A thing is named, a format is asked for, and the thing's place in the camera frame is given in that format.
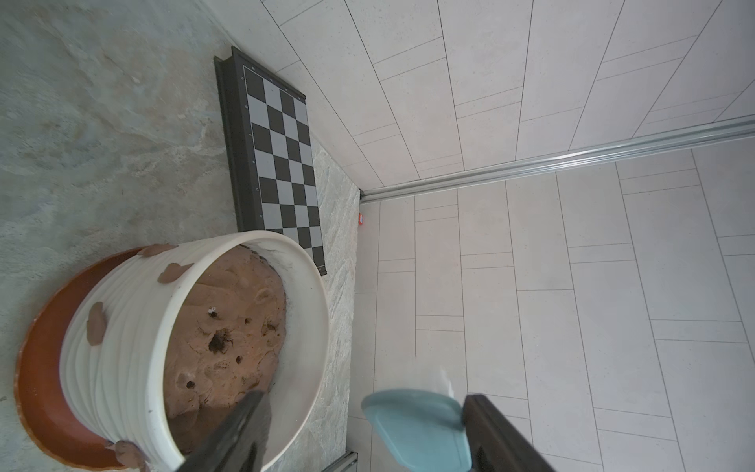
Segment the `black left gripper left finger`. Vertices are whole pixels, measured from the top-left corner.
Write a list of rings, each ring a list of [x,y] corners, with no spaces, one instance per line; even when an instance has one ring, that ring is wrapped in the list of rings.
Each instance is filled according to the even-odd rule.
[[[259,472],[270,428],[269,396],[250,391],[177,471]]]

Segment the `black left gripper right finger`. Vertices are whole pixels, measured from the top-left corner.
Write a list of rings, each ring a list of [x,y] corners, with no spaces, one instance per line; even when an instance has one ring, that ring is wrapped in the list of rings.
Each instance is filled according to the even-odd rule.
[[[554,472],[485,395],[467,395],[462,422],[472,456],[481,472]]]

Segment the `light blue scrub brush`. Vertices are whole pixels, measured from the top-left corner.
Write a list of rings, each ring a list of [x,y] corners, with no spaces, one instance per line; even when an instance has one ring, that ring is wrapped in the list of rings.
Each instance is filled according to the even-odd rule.
[[[389,452],[406,469],[472,469],[462,406],[453,397],[420,389],[388,389],[365,397],[361,408]]]

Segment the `white ribbed ceramic pot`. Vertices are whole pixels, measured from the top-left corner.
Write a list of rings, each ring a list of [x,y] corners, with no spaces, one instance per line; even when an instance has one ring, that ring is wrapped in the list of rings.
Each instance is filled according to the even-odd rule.
[[[64,336],[62,393],[74,417],[126,466],[175,471],[232,412],[271,413],[257,468],[271,469],[305,426],[330,340],[312,250],[248,231],[141,249],[85,297]]]

